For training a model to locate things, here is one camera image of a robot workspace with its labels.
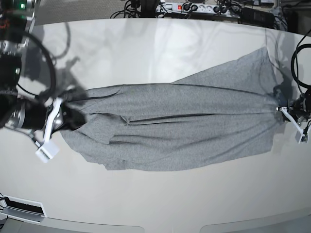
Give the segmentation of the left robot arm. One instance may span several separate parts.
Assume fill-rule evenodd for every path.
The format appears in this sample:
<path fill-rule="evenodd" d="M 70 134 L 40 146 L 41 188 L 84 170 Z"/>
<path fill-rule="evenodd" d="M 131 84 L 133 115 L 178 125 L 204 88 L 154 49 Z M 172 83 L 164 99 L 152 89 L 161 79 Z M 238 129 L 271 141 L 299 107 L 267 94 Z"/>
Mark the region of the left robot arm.
<path fill-rule="evenodd" d="M 290 114 L 294 116 L 296 120 L 305 119 L 308 120 L 311 117 L 311 85 L 307 84 L 302 79 L 302 72 L 300 68 L 302 67 L 298 61 L 299 54 L 304 49 L 310 49 L 310 43 L 304 43 L 304 40 L 311 34 L 311 30 L 300 39 L 298 44 L 294 49 L 294 53 L 291 58 L 290 70 L 294 81 L 297 84 L 299 97 L 294 100 L 290 105 Z"/>

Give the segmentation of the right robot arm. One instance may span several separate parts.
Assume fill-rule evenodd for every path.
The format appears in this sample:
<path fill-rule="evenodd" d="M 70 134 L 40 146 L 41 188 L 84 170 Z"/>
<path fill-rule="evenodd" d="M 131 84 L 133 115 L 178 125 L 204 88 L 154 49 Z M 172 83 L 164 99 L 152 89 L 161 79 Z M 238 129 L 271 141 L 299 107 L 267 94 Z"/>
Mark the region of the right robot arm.
<path fill-rule="evenodd" d="M 27 130 L 43 130 L 48 119 L 52 132 L 76 130 L 86 123 L 82 113 L 56 96 L 56 71 L 53 60 L 42 42 L 32 34 L 38 0 L 2 0 L 0 2 L 0 126 Z M 29 42 L 36 45 L 45 58 L 50 86 L 43 93 L 24 96 L 18 92 L 22 74 L 22 54 Z"/>

